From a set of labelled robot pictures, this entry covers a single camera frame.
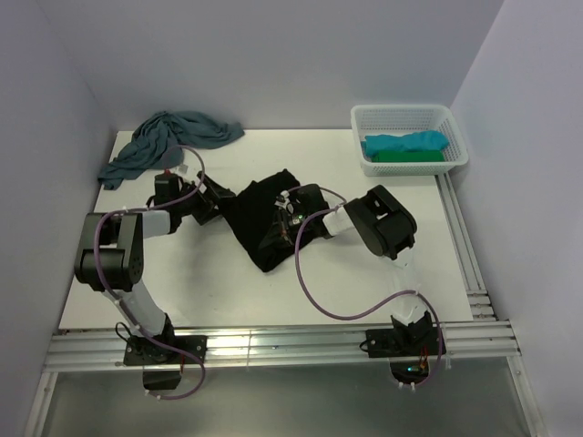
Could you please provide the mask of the black t shirt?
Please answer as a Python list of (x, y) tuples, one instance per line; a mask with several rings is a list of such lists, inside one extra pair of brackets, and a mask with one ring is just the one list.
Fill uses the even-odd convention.
[[(302, 185), (288, 170), (284, 169), (260, 181), (253, 180), (236, 198), (222, 200), (219, 204), (221, 215), (243, 246), (251, 261), (260, 271), (274, 270), (284, 260), (294, 255), (290, 252), (277, 254), (262, 252), (259, 244), (271, 225), (275, 209), (305, 207), (307, 218), (329, 207), (323, 194), (315, 184)], [(314, 239), (329, 238), (323, 225), (323, 218), (305, 219), (301, 224), (297, 239), (303, 248)]]

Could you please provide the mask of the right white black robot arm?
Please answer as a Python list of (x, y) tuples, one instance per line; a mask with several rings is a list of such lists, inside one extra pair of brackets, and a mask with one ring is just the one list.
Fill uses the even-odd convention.
[[(414, 244), (417, 224), (413, 215), (384, 187), (369, 189), (360, 198), (329, 206), (323, 194), (332, 191), (317, 184), (285, 189), (275, 201), (272, 224), (260, 240), (259, 250), (280, 254), (292, 251), (300, 286), (310, 303), (334, 320), (363, 319), (393, 303), (392, 328), (384, 340), (371, 338), (369, 348), (388, 356), (428, 356), (445, 352), (445, 339), (436, 311), (420, 293), (414, 271)], [(369, 310), (352, 316), (333, 314), (317, 303), (308, 291), (301, 272), (300, 254), (304, 236), (331, 239), (354, 230), (364, 246), (389, 270), (394, 293)]]

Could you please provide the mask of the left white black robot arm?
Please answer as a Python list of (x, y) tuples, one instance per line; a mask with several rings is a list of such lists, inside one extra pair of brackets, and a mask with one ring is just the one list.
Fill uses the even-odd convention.
[(142, 277), (144, 241), (175, 233), (187, 217), (204, 225), (234, 193), (199, 172), (194, 182), (165, 170), (154, 178), (145, 207), (87, 214), (77, 248), (77, 281), (109, 299), (123, 316), (115, 332), (126, 343), (128, 365), (203, 360), (204, 336), (179, 336)]

